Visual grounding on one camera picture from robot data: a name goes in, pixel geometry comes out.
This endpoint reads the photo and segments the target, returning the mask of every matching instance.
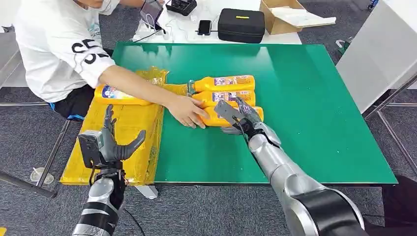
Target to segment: white table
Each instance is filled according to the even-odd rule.
[[[417,72],[416,12],[416,0],[381,0],[337,64],[361,113]]]
[[[241,10],[259,10],[260,0],[197,0],[197,7],[188,16],[164,10],[158,19],[159,25],[166,30],[168,36],[159,32],[141,42],[152,43],[233,43],[222,41],[217,37],[217,32],[212,32],[209,36],[197,35],[196,30],[200,20],[211,20],[212,30],[217,30],[217,22],[223,8],[234,8]],[[140,22],[136,35],[133,40],[139,40],[150,35],[153,30],[149,30],[143,21]],[[280,43],[280,44],[301,44],[296,32],[286,34],[269,35],[265,31],[261,43]]]

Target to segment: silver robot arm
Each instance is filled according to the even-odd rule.
[[[277,194],[293,236],[367,236],[357,206],[343,193],[318,183],[281,148],[276,133],[241,99],[239,110],[220,101],[215,111],[247,136],[248,147]]]
[[[124,208],[124,191],[128,185],[122,160],[127,160],[145,140],[145,131],[130,144],[118,145],[115,140],[112,105],[107,108],[101,131],[87,130],[78,135],[84,165],[100,170],[94,184],[89,180],[89,198],[72,236],[111,236]]]

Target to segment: green table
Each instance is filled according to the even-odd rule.
[[[265,123],[322,183],[397,183],[322,45],[118,43],[116,63],[155,65],[167,82],[251,74]],[[166,112],[155,182],[267,183],[243,137],[191,129]]]

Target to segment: human hand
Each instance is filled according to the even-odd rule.
[[[186,96],[177,95],[165,107],[170,113],[184,126],[196,128],[196,125],[204,129],[206,125],[201,121],[200,116],[210,118],[210,116],[201,108],[197,107],[202,102]]]

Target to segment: black shorts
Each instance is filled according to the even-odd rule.
[[[64,100],[50,103],[50,106],[52,110],[66,119],[83,121],[93,98],[94,89],[89,85],[85,85],[71,91]]]

